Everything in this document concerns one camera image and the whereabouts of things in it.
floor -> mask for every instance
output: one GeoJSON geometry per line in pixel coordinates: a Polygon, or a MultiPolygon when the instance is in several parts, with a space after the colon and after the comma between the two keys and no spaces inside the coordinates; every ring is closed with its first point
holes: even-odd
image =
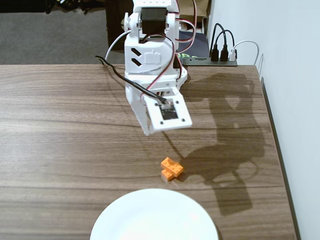
{"type": "MultiPolygon", "coordinates": [[[[0,13],[0,33],[0,65],[97,64],[95,55],[108,50],[103,8],[0,13]]],[[[123,63],[123,53],[112,52],[109,61],[123,63]]]]}

lego brick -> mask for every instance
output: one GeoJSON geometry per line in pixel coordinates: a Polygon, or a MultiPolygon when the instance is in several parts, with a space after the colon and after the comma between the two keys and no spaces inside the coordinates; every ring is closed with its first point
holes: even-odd
{"type": "Polygon", "coordinates": [[[171,160],[169,157],[161,162],[161,167],[173,174],[175,177],[178,177],[184,171],[183,166],[178,162],[171,160]]]}
{"type": "Polygon", "coordinates": [[[165,182],[168,183],[169,181],[171,181],[172,179],[174,179],[175,176],[173,174],[171,174],[170,172],[168,172],[167,170],[162,170],[161,171],[161,179],[165,182]]]}

red wire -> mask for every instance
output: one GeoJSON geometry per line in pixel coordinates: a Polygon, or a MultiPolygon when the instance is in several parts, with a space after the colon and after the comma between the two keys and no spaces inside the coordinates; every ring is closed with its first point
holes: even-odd
{"type": "Polygon", "coordinates": [[[175,54],[175,57],[178,60],[178,64],[179,64],[180,74],[179,74],[178,79],[180,79],[181,78],[181,74],[182,74],[182,63],[181,63],[181,61],[179,59],[178,53],[175,54]]]}
{"type": "MultiPolygon", "coordinates": [[[[194,20],[194,26],[195,26],[195,29],[197,30],[197,5],[196,5],[196,1],[195,0],[192,0],[193,1],[193,20],[194,20]]],[[[193,41],[191,41],[191,43],[183,50],[179,51],[179,53],[182,53],[186,50],[188,50],[192,44],[194,44],[194,41],[195,39],[193,39],[193,41]]]]}
{"type": "Polygon", "coordinates": [[[145,36],[145,38],[143,39],[143,41],[145,41],[148,37],[153,37],[153,36],[162,36],[166,39],[168,39],[171,43],[172,43],[172,57],[171,57],[171,60],[170,62],[168,63],[168,65],[165,67],[165,69],[159,74],[159,76],[157,76],[155,78],[155,80],[152,81],[152,83],[147,87],[147,90],[150,90],[155,84],[156,82],[161,78],[161,76],[168,70],[168,68],[171,66],[171,64],[173,63],[173,60],[175,59],[175,56],[176,56],[176,53],[175,53],[175,43],[167,36],[165,35],[161,35],[161,34],[151,34],[151,35],[148,35],[148,36],[145,36]]]}
{"type": "MultiPolygon", "coordinates": [[[[189,20],[187,20],[187,19],[184,19],[184,18],[176,18],[175,19],[176,21],[180,21],[180,20],[183,20],[183,21],[186,21],[186,22],[188,22],[189,24],[193,24],[192,22],[190,22],[189,20]]],[[[180,41],[180,42],[188,42],[188,41],[190,41],[192,38],[193,38],[193,35],[195,34],[195,30],[192,28],[192,37],[190,37],[189,39],[175,39],[175,40],[177,40],[177,41],[180,41]]]]}

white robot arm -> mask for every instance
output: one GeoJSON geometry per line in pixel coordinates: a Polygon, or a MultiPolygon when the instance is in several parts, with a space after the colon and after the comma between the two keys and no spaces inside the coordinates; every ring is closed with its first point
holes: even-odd
{"type": "Polygon", "coordinates": [[[176,56],[178,18],[176,0],[135,0],[133,14],[125,14],[124,30],[131,30],[124,44],[125,77],[166,99],[162,103],[126,83],[126,98],[146,136],[192,125],[179,92],[187,71],[176,56]]]}

black wire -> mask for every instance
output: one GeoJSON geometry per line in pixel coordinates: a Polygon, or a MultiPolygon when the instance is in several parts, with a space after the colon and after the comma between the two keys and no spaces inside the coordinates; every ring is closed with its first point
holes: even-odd
{"type": "Polygon", "coordinates": [[[221,36],[221,34],[222,33],[224,33],[224,32],[228,32],[228,33],[230,33],[230,35],[231,35],[231,38],[232,38],[232,44],[233,44],[233,47],[235,46],[235,38],[234,38],[234,35],[232,34],[232,32],[230,31],[230,30],[224,30],[224,31],[222,31],[222,32],[220,32],[219,34],[218,34],[218,36],[216,37],[216,40],[215,40],[215,44],[218,44],[218,39],[219,39],[219,37],[221,36]]]}
{"type": "Polygon", "coordinates": [[[209,53],[209,57],[211,57],[211,52],[212,52],[212,47],[214,46],[214,40],[215,40],[215,34],[216,34],[216,28],[217,26],[219,26],[221,28],[221,30],[223,31],[223,39],[224,39],[224,44],[227,44],[227,37],[226,37],[226,32],[225,29],[221,26],[220,23],[216,23],[214,25],[214,29],[213,29],[213,34],[212,34],[212,39],[211,39],[211,47],[210,47],[210,53],[209,53]]]}
{"type": "Polygon", "coordinates": [[[115,68],[115,66],[113,66],[111,63],[107,62],[102,56],[95,56],[97,59],[99,59],[101,61],[101,63],[104,65],[108,65],[112,68],[113,72],[119,77],[121,78],[122,80],[124,80],[125,82],[127,82],[128,84],[132,85],[134,88],[138,89],[139,91],[143,92],[145,95],[151,97],[151,98],[155,98],[155,99],[158,99],[162,104],[166,104],[167,103],[167,99],[162,97],[162,96],[159,96],[157,94],[155,94],[154,92],[152,91],[149,91],[147,89],[145,89],[143,86],[141,86],[140,84],[134,82],[134,81],[131,81],[129,80],[128,78],[122,76],[115,68]]]}

